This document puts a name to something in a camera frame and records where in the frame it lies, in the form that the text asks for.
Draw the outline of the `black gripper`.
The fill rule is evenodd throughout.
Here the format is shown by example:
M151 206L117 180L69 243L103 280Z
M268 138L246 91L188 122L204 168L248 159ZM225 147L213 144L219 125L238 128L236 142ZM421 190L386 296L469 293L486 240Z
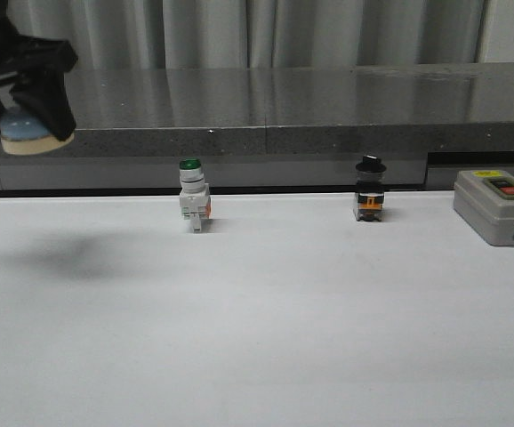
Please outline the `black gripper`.
M78 57L67 40L22 35L7 15L8 3L0 1L0 85L18 77L10 94L35 116L59 141L76 129L69 106L64 74ZM4 105L0 101L0 119Z

